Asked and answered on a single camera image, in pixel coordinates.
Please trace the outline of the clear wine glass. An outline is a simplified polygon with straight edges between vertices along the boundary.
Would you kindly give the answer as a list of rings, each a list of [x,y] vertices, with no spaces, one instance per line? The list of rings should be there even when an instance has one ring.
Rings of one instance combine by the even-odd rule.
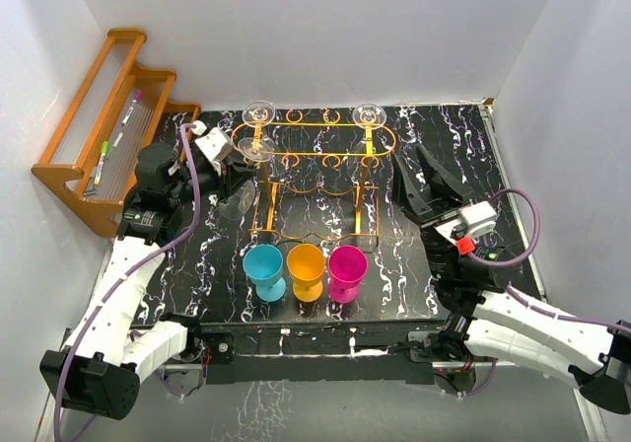
[[[237,143],[237,151],[224,161],[224,190],[218,204],[224,218],[238,220],[247,214],[254,202],[257,167],[269,162],[275,150],[275,143],[267,136],[246,137]]]
[[[253,130],[253,137],[259,139],[263,128],[275,119],[276,108],[267,101],[256,101],[242,111],[242,120]]]
[[[361,104],[353,109],[352,122],[364,130],[358,146],[365,147],[367,143],[366,132],[385,125],[386,111],[379,105]]]

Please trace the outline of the blue plastic goblet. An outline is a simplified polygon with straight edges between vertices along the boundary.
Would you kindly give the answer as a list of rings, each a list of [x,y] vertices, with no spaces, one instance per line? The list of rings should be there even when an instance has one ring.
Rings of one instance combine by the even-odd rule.
[[[286,292],[281,252],[271,245],[257,245],[244,257],[244,272],[254,284],[257,296],[265,302],[276,302]]]

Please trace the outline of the pink plastic goblet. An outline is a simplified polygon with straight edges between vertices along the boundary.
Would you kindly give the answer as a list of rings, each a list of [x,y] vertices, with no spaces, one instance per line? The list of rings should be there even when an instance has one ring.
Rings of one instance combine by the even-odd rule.
[[[348,304],[355,300],[368,267],[368,259],[359,248],[336,248],[328,260],[329,297],[339,304]]]

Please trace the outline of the orange plastic goblet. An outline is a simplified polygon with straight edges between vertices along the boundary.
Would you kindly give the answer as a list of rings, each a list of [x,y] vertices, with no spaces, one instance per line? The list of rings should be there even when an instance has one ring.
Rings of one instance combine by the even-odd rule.
[[[316,301],[323,292],[325,258],[322,251],[311,244],[297,245],[287,255],[287,267],[295,297],[305,303]]]

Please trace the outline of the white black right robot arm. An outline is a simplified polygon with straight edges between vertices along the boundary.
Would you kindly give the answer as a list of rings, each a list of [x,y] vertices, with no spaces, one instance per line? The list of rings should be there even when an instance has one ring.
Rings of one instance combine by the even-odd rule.
[[[508,260],[483,237],[494,231],[496,192],[476,200],[423,146],[415,149],[426,185],[418,188],[405,162],[392,159],[391,202],[418,226],[434,289],[448,310],[437,332],[413,331],[406,345],[413,357],[473,361],[506,360],[577,389],[609,412],[630,412],[630,325],[579,318],[538,301],[495,271],[527,260],[538,242],[540,219],[526,250]]]

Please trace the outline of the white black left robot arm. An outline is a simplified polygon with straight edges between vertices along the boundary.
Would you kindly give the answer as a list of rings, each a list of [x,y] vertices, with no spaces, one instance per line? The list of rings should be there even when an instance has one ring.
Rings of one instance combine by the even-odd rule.
[[[124,199],[108,268],[80,324],[40,360],[56,411],[121,420],[160,366],[174,357],[191,362],[202,353],[195,318],[168,313],[140,335],[129,334],[166,253],[194,232],[179,228],[183,207],[190,204],[199,213],[205,195],[227,201],[254,175],[230,140],[197,139],[184,153],[182,161],[172,147],[155,143],[138,154],[136,184]]]

